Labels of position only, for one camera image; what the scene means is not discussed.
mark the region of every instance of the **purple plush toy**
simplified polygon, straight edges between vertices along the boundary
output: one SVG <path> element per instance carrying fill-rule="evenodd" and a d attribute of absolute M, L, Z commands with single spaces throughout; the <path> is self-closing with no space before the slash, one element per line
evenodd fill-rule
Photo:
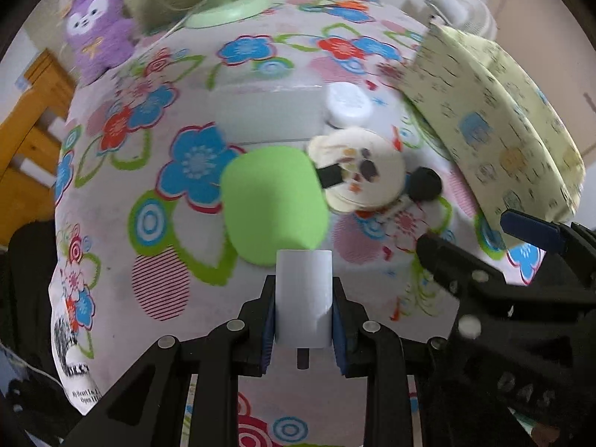
<path fill-rule="evenodd" d="M 66 14 L 66 40 L 73 47 L 80 82 L 86 86 L 134 51 L 134 21 L 122 16 L 124 0 L 73 0 Z"/>

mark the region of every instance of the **floral tablecloth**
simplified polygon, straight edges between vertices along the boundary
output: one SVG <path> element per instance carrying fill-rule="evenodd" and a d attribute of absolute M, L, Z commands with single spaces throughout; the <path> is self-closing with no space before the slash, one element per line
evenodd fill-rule
<path fill-rule="evenodd" d="M 449 333 L 457 302 L 414 253 L 428 230 L 509 282 L 532 279 L 543 252 L 499 248 L 449 153 L 393 87 L 424 32 L 378 0 L 275 0 L 244 21 L 180 29 L 77 89 L 58 165 L 50 298 L 54 359 L 81 412 L 159 337 L 206 335 L 272 273 L 238 258 L 225 235 L 219 177 L 254 146 L 224 142 L 212 123 L 209 97 L 223 82 L 298 70 L 353 82 L 374 102 L 369 128 L 401 149 L 408 171 L 425 165 L 442 177 L 439 200 L 388 225 L 374 214 L 332 217 L 321 248 L 334 251 L 335 275 L 371 318 L 420 341 Z M 295 351 L 275 348 L 267 376 L 242 378 L 240 392 L 243 445 L 362 443 L 366 382 L 343 379 L 331 349 L 313 351 L 311 368 L 298 371 Z"/>

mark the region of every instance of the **wooden chair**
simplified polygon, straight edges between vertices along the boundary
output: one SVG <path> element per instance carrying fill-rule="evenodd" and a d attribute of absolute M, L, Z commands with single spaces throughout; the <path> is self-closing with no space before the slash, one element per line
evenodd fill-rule
<path fill-rule="evenodd" d="M 14 155 L 22 155 L 56 174 L 60 144 L 36 123 L 46 109 L 66 119 L 75 92 L 72 79 L 47 50 L 26 70 L 25 79 L 31 88 L 0 124 L 0 245 L 4 246 L 19 227 L 54 214 L 53 189 L 10 162 Z"/>

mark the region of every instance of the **green oval object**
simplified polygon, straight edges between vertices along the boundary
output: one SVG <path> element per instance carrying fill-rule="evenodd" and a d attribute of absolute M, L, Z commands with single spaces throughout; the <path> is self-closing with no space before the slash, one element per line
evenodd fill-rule
<path fill-rule="evenodd" d="M 234 159 L 221 178 L 223 219 L 238 255 L 262 266 L 280 249 L 312 250 L 327 234 L 329 210 L 309 157 L 270 146 Z"/>

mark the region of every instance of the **silver screw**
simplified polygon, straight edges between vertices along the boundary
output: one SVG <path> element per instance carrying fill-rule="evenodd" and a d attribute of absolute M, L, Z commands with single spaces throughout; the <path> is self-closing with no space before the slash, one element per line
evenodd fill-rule
<path fill-rule="evenodd" d="M 168 349 L 171 348 L 176 344 L 176 338 L 174 336 L 162 336 L 160 339 L 157 340 L 157 346 L 161 349 Z"/>
<path fill-rule="evenodd" d="M 447 343 L 447 340 L 440 336 L 435 336 L 434 338 L 430 339 L 430 346 L 433 349 L 436 349 L 437 351 L 440 349 L 443 349 L 445 347 L 446 343 Z"/>
<path fill-rule="evenodd" d="M 472 279 L 476 282 L 487 282 L 489 279 L 488 274 L 483 270 L 475 270 L 472 272 Z"/>
<path fill-rule="evenodd" d="M 461 316 L 457 329 L 464 338 L 475 340 L 482 332 L 481 320 L 472 315 Z"/>
<path fill-rule="evenodd" d="M 232 319 L 226 324 L 230 331 L 242 331 L 244 329 L 244 321 L 242 319 Z"/>
<path fill-rule="evenodd" d="M 377 321 L 365 321 L 362 324 L 362 329 L 367 333 L 376 333 L 381 329 L 381 325 Z"/>

